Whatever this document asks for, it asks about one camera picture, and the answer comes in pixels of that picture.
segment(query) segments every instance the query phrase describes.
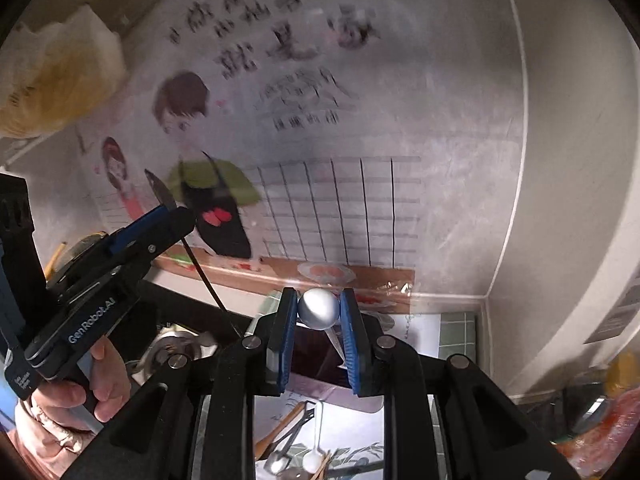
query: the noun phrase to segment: black apron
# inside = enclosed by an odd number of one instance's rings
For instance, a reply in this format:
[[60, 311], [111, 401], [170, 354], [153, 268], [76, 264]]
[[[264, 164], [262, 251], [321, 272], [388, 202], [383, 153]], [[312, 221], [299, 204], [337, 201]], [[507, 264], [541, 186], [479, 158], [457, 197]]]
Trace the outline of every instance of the black apron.
[[[206, 153], [204, 155], [209, 159], [218, 177], [218, 184], [207, 188], [189, 186], [184, 177], [182, 161], [180, 161], [180, 188], [184, 205], [195, 214], [198, 234], [216, 254], [248, 260], [251, 258], [251, 244], [244, 232], [236, 199], [231, 194], [214, 160]], [[231, 215], [231, 220], [222, 222], [218, 227], [209, 224], [202, 217], [204, 213], [217, 207]]]

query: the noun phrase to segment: sleeve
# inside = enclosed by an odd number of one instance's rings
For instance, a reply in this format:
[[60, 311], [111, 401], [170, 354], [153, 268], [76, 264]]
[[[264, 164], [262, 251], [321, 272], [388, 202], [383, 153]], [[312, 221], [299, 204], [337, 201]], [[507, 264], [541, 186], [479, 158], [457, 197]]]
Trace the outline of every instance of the sleeve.
[[254, 185], [235, 164], [228, 160], [217, 160], [216, 164], [238, 207], [255, 205], [262, 200]]
[[180, 171], [177, 164], [170, 171], [165, 184], [176, 202], [184, 202], [182, 200], [182, 186], [180, 185]]

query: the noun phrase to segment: white plastic bag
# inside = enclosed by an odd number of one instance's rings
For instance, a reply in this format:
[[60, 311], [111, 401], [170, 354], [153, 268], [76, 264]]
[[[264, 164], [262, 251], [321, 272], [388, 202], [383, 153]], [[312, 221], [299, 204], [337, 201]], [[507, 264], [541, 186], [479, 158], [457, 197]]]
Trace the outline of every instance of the white plastic bag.
[[38, 32], [18, 26], [0, 48], [0, 136], [60, 131], [105, 101], [126, 76], [120, 38], [89, 6]]

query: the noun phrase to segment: wooden spoon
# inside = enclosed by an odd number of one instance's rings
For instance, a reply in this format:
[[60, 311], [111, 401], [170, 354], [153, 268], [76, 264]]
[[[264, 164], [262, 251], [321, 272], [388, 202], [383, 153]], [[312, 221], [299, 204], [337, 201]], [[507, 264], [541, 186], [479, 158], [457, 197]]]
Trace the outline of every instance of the wooden spoon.
[[304, 402], [297, 403], [293, 407], [293, 410], [291, 410], [289, 413], [287, 413], [286, 416], [284, 416], [284, 418], [278, 423], [278, 425], [274, 428], [273, 431], [271, 431], [270, 434], [255, 443], [254, 457], [256, 460], [260, 460], [260, 457], [265, 452], [269, 444], [273, 442], [275, 438], [280, 434], [280, 432], [284, 430], [291, 423], [291, 421], [296, 418], [304, 409]]

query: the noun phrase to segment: black vertical line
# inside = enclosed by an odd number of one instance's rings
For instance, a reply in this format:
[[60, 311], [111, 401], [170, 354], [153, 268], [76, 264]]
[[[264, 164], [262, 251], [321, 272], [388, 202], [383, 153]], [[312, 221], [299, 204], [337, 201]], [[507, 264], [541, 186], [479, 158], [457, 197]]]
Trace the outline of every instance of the black vertical line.
[[369, 213], [367, 212], [367, 192], [364, 189], [364, 168], [360, 159], [360, 176], [362, 177], [362, 197], [364, 199], [364, 219], [367, 226], [367, 253], [369, 254], [369, 267], [371, 266], [371, 243], [369, 241]]
[[311, 203], [314, 207], [314, 214], [316, 215], [316, 224], [318, 224], [318, 234], [320, 235], [320, 246], [322, 247], [322, 254], [326, 261], [326, 251], [324, 250], [324, 240], [322, 240], [322, 230], [320, 229], [320, 220], [318, 219], [318, 211], [316, 210], [316, 199], [314, 198], [314, 190], [311, 187], [311, 178], [309, 178], [309, 168], [306, 166], [306, 162], [302, 162], [305, 165], [306, 183], [309, 185], [309, 193], [311, 193]]
[[394, 160], [391, 158], [391, 266], [396, 266], [396, 194], [394, 191]]
[[331, 159], [331, 173], [334, 176], [335, 199], [338, 202], [338, 215], [340, 216], [340, 230], [342, 231], [342, 243], [344, 244], [344, 259], [349, 265], [349, 255], [347, 254], [347, 239], [344, 237], [344, 224], [342, 223], [342, 208], [340, 207], [340, 194], [338, 193], [338, 182], [335, 179], [334, 160]]
[[291, 203], [291, 195], [289, 194], [289, 186], [287, 186], [287, 179], [284, 176], [284, 170], [282, 164], [278, 164], [280, 168], [280, 174], [282, 175], [282, 183], [284, 184], [284, 191], [287, 192], [287, 200], [289, 200], [289, 207], [291, 208], [291, 214], [293, 215], [293, 223], [296, 225], [296, 231], [298, 232], [298, 240], [300, 240], [300, 247], [302, 247], [302, 255], [306, 260], [305, 245], [302, 243], [302, 236], [300, 236], [300, 228], [298, 227], [298, 219], [296, 218], [296, 212], [293, 211], [293, 204]]
[[271, 200], [269, 199], [269, 192], [267, 191], [267, 185], [264, 183], [264, 179], [262, 177], [262, 170], [260, 166], [257, 167], [258, 175], [260, 175], [260, 183], [262, 184], [262, 188], [264, 189], [264, 196], [267, 199], [267, 204], [269, 204], [269, 211], [271, 211], [271, 218], [273, 218], [273, 223], [276, 226], [276, 231], [278, 232], [278, 236], [280, 237], [280, 243], [282, 244], [282, 250], [284, 251], [284, 255], [288, 258], [287, 248], [284, 246], [284, 240], [282, 239], [282, 233], [280, 232], [280, 228], [278, 227], [278, 222], [276, 221], [276, 215], [273, 214], [273, 207], [271, 207]]

